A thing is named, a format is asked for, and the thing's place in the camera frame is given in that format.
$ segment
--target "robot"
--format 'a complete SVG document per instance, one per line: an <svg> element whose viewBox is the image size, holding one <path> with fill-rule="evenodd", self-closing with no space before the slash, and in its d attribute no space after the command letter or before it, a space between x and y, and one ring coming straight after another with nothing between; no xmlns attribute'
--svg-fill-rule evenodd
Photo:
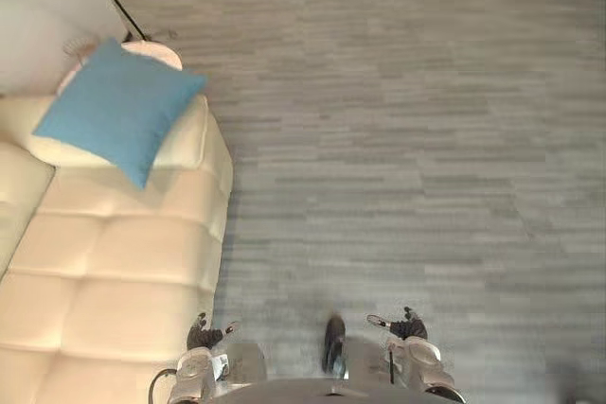
<svg viewBox="0 0 606 404"><path fill-rule="evenodd" d="M162 404L231 404L277 403L288 399L292 403L383 402L410 404L439 404L444 399L465 403L455 389L453 378L444 371L440 352L427 341L427 329L415 311L406 307L404 320L387 321L376 315L367 316L372 325L394 335L384 350L382 359L369 361L370 343L346 337L343 319L330 318L325 334L322 369L329 378L265 380L264 359L258 346L248 344L248 364L255 372L239 374L243 356L229 347L224 353L213 348L237 330L233 323L225 330L205 329L202 313L187 336L187 349L176 369L160 371L150 386L149 404L154 404L155 381L173 374L176 383L168 400Z"/></svg>

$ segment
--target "gray carpet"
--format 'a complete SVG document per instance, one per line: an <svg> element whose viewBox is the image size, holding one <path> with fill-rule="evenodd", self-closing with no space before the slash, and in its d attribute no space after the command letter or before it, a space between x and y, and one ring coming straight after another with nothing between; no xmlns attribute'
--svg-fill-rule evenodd
<svg viewBox="0 0 606 404"><path fill-rule="evenodd" d="M123 0L235 161L215 324L318 376L416 308L470 402L606 390L605 0ZM177 33L169 37L167 30Z"/></svg>

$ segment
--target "sofa armrest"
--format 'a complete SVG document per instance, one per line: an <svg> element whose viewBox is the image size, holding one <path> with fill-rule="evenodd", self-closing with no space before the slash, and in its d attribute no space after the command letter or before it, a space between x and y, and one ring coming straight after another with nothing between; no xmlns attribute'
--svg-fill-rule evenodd
<svg viewBox="0 0 606 404"><path fill-rule="evenodd" d="M54 172L25 150L0 142L0 278Z"/></svg>
<svg viewBox="0 0 606 404"><path fill-rule="evenodd" d="M31 133L53 100L53 96L0 98L0 140L26 149L39 160L57 167L113 166L93 153ZM206 98L196 96L165 138L153 167L198 167L202 161L207 128Z"/></svg>

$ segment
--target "tufted upholstery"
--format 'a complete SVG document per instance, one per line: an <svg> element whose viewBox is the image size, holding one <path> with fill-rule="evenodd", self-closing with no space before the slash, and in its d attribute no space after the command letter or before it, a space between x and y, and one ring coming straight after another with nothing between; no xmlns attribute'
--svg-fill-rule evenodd
<svg viewBox="0 0 606 404"><path fill-rule="evenodd" d="M201 165L155 169L144 191L112 167L57 168L0 283L0 404L143 403L185 351L232 185L206 121Z"/></svg>

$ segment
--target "sofa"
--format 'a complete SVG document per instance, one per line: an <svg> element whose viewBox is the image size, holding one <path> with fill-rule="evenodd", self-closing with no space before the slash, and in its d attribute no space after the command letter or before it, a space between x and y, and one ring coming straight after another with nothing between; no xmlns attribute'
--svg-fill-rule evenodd
<svg viewBox="0 0 606 404"><path fill-rule="evenodd" d="M143 403L212 313L231 158L196 96L141 190L31 135L52 99L0 98L0 404Z"/></svg>

